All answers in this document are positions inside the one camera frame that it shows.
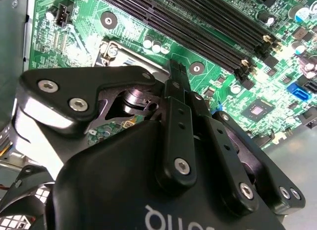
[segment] silver metal panel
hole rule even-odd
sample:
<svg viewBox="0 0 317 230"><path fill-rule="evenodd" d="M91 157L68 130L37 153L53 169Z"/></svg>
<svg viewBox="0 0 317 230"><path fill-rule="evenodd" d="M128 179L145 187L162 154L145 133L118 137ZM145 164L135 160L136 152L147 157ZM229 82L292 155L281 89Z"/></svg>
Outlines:
<svg viewBox="0 0 317 230"><path fill-rule="evenodd" d="M27 0L0 0L0 130L11 117L17 79L23 71L26 9Z"/></svg>
<svg viewBox="0 0 317 230"><path fill-rule="evenodd" d="M317 229L317 128L300 126L294 135L265 152L296 184L306 207L283 221L287 230Z"/></svg>

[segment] integrated circuit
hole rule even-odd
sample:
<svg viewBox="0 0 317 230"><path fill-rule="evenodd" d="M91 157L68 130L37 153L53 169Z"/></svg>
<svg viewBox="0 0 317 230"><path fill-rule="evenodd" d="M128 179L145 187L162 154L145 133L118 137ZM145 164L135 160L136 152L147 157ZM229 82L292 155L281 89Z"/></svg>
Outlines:
<svg viewBox="0 0 317 230"><path fill-rule="evenodd" d="M276 70L272 68L267 72L267 74L272 77L276 74Z"/></svg>
<svg viewBox="0 0 317 230"><path fill-rule="evenodd" d="M258 122L274 108L275 107L272 104L269 104L261 99L256 99L245 110L243 110L241 114L254 122Z"/></svg>
<svg viewBox="0 0 317 230"><path fill-rule="evenodd" d="M204 92L204 95L206 95L207 97L212 97L214 95L214 89L208 87L208 89Z"/></svg>
<svg viewBox="0 0 317 230"><path fill-rule="evenodd" d="M285 77L282 79L282 81L283 81L284 84L288 84L289 82L291 82L291 80L292 80L292 78L289 77L289 76L285 76Z"/></svg>

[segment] motherboard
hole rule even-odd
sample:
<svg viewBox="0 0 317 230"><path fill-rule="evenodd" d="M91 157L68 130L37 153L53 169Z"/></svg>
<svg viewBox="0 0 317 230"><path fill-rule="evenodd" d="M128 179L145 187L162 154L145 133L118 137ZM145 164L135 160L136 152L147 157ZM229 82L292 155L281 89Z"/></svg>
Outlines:
<svg viewBox="0 0 317 230"><path fill-rule="evenodd" d="M317 0L35 0L29 69L140 65L164 82L170 59L262 148L317 124Z"/></svg>

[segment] connector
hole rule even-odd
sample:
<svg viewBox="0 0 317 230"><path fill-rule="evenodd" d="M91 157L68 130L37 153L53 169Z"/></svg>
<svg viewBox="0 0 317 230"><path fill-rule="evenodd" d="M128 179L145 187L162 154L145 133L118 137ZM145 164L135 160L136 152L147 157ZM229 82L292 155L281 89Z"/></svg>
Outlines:
<svg viewBox="0 0 317 230"><path fill-rule="evenodd" d="M293 83L290 86L287 87L287 90L294 96L296 96L301 101L308 101L312 98L312 95L309 94L305 89L300 87L298 84Z"/></svg>
<svg viewBox="0 0 317 230"><path fill-rule="evenodd" d="M317 94L317 82L309 80L306 76L302 75L296 82L299 86L311 91L313 94Z"/></svg>
<svg viewBox="0 0 317 230"><path fill-rule="evenodd" d="M306 112L298 116L302 125L312 129L317 125L317 108L310 107Z"/></svg>
<svg viewBox="0 0 317 230"><path fill-rule="evenodd" d="M74 2L71 0L63 0L58 5L56 16L56 25L65 27L70 23L70 17L73 12Z"/></svg>

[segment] black chip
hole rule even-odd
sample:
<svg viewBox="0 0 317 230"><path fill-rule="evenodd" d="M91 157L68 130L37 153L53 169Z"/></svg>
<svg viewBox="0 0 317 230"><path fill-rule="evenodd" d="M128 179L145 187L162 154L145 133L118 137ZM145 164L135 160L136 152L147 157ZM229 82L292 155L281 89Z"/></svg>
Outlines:
<svg viewBox="0 0 317 230"><path fill-rule="evenodd" d="M263 60L264 64L267 65L268 67L275 67L276 64L278 64L278 59L275 57L269 55L265 60Z"/></svg>
<svg viewBox="0 0 317 230"><path fill-rule="evenodd" d="M303 40L306 41L306 42L309 42L311 39L313 38L313 35L308 32L304 37L303 37Z"/></svg>
<svg viewBox="0 0 317 230"><path fill-rule="evenodd" d="M222 75L218 78L218 81L222 84L226 80Z"/></svg>
<svg viewBox="0 0 317 230"><path fill-rule="evenodd" d="M194 62L189 66L189 72L192 75L201 75L205 71L205 66L201 62Z"/></svg>
<svg viewBox="0 0 317 230"><path fill-rule="evenodd" d="M269 76L274 76L274 75L276 74L276 70L275 70L275 69L271 69L271 70L269 70L269 71L267 72L267 74L268 74Z"/></svg>
<svg viewBox="0 0 317 230"><path fill-rule="evenodd" d="M243 110L241 114L254 122L258 122L274 108L275 107L273 105L261 99L256 99L245 110Z"/></svg>
<svg viewBox="0 0 317 230"><path fill-rule="evenodd" d="M214 90L212 88L208 88L205 92L204 95L206 95L207 97L212 97L214 95Z"/></svg>
<svg viewBox="0 0 317 230"><path fill-rule="evenodd" d="M295 109L297 106L298 106L298 102L295 101L295 102L291 103L291 104L288 106L288 108L289 108L290 110L293 110L293 109Z"/></svg>
<svg viewBox="0 0 317 230"><path fill-rule="evenodd" d="M293 33L293 37L296 39L296 40L302 40L303 37L305 37L307 35L308 31L303 28L303 27L298 27Z"/></svg>
<svg viewBox="0 0 317 230"><path fill-rule="evenodd" d="M289 82L291 82L292 78L289 76L285 76L285 78L282 80L284 84L288 84Z"/></svg>
<svg viewBox="0 0 317 230"><path fill-rule="evenodd" d="M106 29L114 29L118 24L117 17L112 12L103 12L100 16L100 22Z"/></svg>

